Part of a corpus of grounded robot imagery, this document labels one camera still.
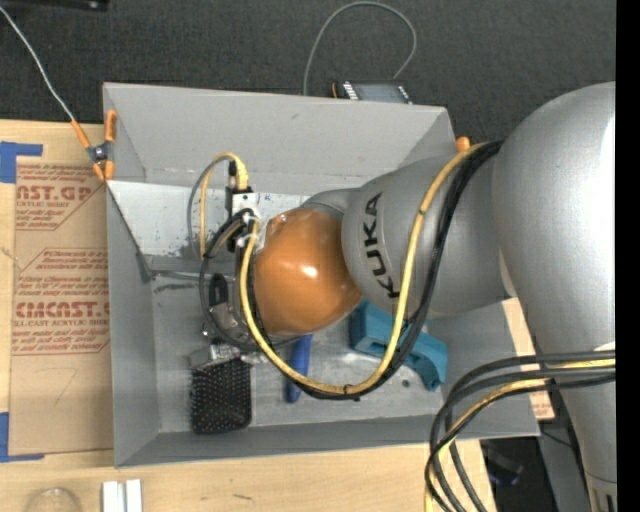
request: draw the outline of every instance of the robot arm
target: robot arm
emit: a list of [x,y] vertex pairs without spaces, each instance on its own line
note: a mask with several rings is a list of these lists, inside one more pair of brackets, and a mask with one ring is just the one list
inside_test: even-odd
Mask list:
[[[424,303],[420,293],[434,281],[432,262],[440,258],[427,316],[517,295],[539,353],[614,343],[614,99],[615,84],[604,84],[548,103],[501,148],[486,145],[469,156],[458,172],[471,166],[468,182],[452,173],[425,211],[425,190],[454,155],[415,162],[359,189],[318,194],[272,220],[255,257],[255,299],[266,331],[295,336],[320,329],[348,314],[360,294],[394,314],[420,209],[408,317]],[[448,191],[456,187],[457,205],[448,212]],[[289,258],[298,246],[307,249]],[[562,394],[593,510],[612,512],[615,383]]]
[[[525,120],[460,198],[430,316],[516,294],[539,353],[615,342],[614,141],[615,84],[566,94]],[[417,162],[350,193],[345,260],[363,295],[388,312],[415,205],[442,165]],[[425,219],[414,289],[426,280],[436,231],[434,213]],[[593,509],[609,512],[617,496],[615,383],[562,395]]]

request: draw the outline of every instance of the clear glass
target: clear glass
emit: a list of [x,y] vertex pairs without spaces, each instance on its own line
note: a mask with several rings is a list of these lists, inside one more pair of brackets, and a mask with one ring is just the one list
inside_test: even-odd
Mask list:
[[82,512],[82,507],[71,492],[55,488],[34,496],[25,512]]

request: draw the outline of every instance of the black mesh object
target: black mesh object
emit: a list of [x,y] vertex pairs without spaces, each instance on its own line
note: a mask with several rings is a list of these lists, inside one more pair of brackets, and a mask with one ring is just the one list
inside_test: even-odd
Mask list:
[[251,366],[240,359],[191,370],[191,428],[217,434],[251,422]]

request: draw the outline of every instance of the cable bundle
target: cable bundle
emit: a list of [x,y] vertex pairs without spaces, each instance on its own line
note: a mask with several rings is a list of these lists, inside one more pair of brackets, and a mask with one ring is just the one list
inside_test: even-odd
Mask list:
[[[497,370],[533,363],[539,364],[540,369],[527,371],[518,370],[478,380],[480,377],[484,377]],[[464,470],[460,454],[455,447],[456,437],[480,411],[507,396],[520,395],[533,391],[553,391],[595,386],[613,382],[615,378],[615,350],[512,357],[488,363],[467,373],[451,388],[449,396],[438,412],[431,428],[429,438],[431,454],[425,467],[425,511],[433,510],[432,498],[447,512],[451,512],[452,510],[456,512],[466,511],[451,490],[440,464],[441,452],[449,448],[454,466],[464,488],[469,494],[469,498],[478,511],[486,512],[486,508],[478,498]],[[463,399],[486,389],[491,389],[491,391],[480,400],[474,402],[474,404],[454,422],[454,407]],[[445,433],[440,435],[443,426]],[[447,505],[435,488],[434,478],[440,484],[442,492],[453,508]]]

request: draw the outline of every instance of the black electronic device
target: black electronic device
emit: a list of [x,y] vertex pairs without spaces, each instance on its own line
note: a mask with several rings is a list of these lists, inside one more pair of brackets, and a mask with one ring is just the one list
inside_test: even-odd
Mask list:
[[397,80],[334,82],[331,86],[335,98],[349,100],[379,101],[383,103],[405,103],[412,105],[405,85]]

